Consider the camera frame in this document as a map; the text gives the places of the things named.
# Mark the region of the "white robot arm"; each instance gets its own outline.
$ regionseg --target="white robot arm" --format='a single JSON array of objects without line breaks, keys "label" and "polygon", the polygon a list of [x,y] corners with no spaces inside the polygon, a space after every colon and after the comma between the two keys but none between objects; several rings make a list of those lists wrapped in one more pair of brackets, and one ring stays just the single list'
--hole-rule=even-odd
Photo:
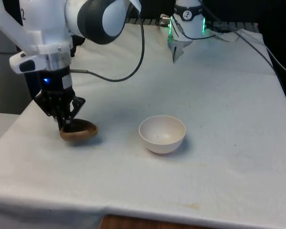
[{"label": "white robot arm", "polygon": [[71,36],[98,44],[114,41],[123,30],[130,3],[141,11],[139,0],[20,0],[21,26],[0,0],[0,30],[22,49],[10,58],[10,65],[16,73],[39,73],[41,93],[35,102],[58,120],[59,129],[85,103],[72,88]]}]

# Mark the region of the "wire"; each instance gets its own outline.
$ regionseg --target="wire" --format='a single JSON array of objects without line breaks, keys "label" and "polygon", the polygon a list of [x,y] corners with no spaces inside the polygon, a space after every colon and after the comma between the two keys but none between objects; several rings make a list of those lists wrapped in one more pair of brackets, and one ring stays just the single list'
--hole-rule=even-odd
[{"label": "wire", "polygon": [[[201,5],[203,6],[203,8],[205,9],[205,11],[211,15],[211,17],[213,19],[215,19],[216,21],[218,22],[222,22],[216,15],[214,15],[211,10],[206,7],[206,5],[202,2],[202,0],[198,0]],[[274,69],[274,66],[273,64],[265,57],[265,55],[263,55],[250,41],[248,41],[245,37],[243,37],[238,31],[234,31],[234,33],[239,36],[244,42],[246,42],[248,45],[250,45],[259,55],[261,55],[261,57],[270,65],[270,67],[275,71]],[[273,59],[275,60],[275,62],[286,72],[286,67],[284,67],[283,64],[281,64],[281,62],[275,57],[275,55],[270,51],[270,49],[265,45],[265,44],[262,44],[263,46],[266,47],[266,49],[268,50],[269,54],[273,57]]]},{"label": "wire", "polygon": [[183,30],[181,24],[176,20],[175,16],[173,16],[173,20],[174,20],[174,22],[175,22],[175,24],[176,24],[176,26],[177,26],[179,32],[180,32],[184,37],[186,37],[187,39],[196,41],[196,40],[205,40],[205,39],[209,39],[209,38],[212,38],[212,37],[215,37],[215,36],[216,36],[216,35],[212,35],[212,36],[209,36],[209,37],[200,37],[200,38],[191,38],[191,37],[188,37],[188,36],[185,34],[185,32],[184,32],[184,30]]},{"label": "wire", "polygon": [[109,78],[106,78],[104,76],[101,76],[99,74],[96,74],[96,73],[93,73],[93,72],[90,72],[88,70],[77,70],[77,69],[73,69],[71,70],[71,73],[83,73],[83,74],[91,74],[91,75],[94,75],[102,80],[105,80],[105,81],[108,81],[108,82],[112,82],[112,83],[118,83],[118,82],[123,82],[125,80],[128,80],[129,78],[131,78],[134,74],[136,74],[136,72],[139,70],[139,68],[141,67],[142,65],[142,62],[143,62],[143,59],[144,59],[144,53],[145,53],[145,35],[144,35],[144,27],[143,27],[143,23],[142,23],[142,19],[141,19],[141,16],[140,16],[140,12],[138,11],[138,16],[139,16],[139,23],[140,23],[140,26],[141,26],[141,36],[142,36],[142,51],[141,51],[141,57],[140,57],[140,61],[137,65],[137,67],[135,68],[135,70],[128,76],[126,76],[125,78],[122,78],[122,79],[118,79],[118,80],[114,80],[114,79],[109,79]]},{"label": "wire", "polygon": [[0,55],[16,55],[19,52],[0,52]]}]

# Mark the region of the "dark background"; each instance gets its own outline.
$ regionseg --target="dark background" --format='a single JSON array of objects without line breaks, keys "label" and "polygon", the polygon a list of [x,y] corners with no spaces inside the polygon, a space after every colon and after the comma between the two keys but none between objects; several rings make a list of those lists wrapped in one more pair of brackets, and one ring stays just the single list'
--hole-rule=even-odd
[{"label": "dark background", "polygon": [[[21,23],[19,0],[3,0],[6,10]],[[157,19],[161,13],[171,15],[174,0],[141,0],[142,18]],[[204,0],[222,21],[257,22],[265,44],[286,67],[286,0]],[[286,94],[286,73],[274,64]],[[36,77],[27,76],[28,85],[34,96]]]}]

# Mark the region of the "wall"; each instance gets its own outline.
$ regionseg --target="wall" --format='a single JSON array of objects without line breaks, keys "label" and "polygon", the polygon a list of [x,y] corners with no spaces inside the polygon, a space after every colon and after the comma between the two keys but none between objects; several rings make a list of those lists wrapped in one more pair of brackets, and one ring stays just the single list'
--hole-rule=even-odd
[{"label": "wall", "polygon": [[[16,52],[16,46],[0,31],[0,52]],[[0,55],[0,113],[21,114],[31,97],[24,75],[10,68],[10,55]]]}]

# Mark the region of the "white bowl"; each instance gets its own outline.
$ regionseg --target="white bowl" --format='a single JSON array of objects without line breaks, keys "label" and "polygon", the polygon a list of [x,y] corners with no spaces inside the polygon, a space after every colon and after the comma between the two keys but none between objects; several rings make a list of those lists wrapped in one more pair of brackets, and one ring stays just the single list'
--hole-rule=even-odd
[{"label": "white bowl", "polygon": [[157,154],[175,151],[183,142],[186,128],[177,118],[158,115],[145,119],[139,127],[143,145]]}]

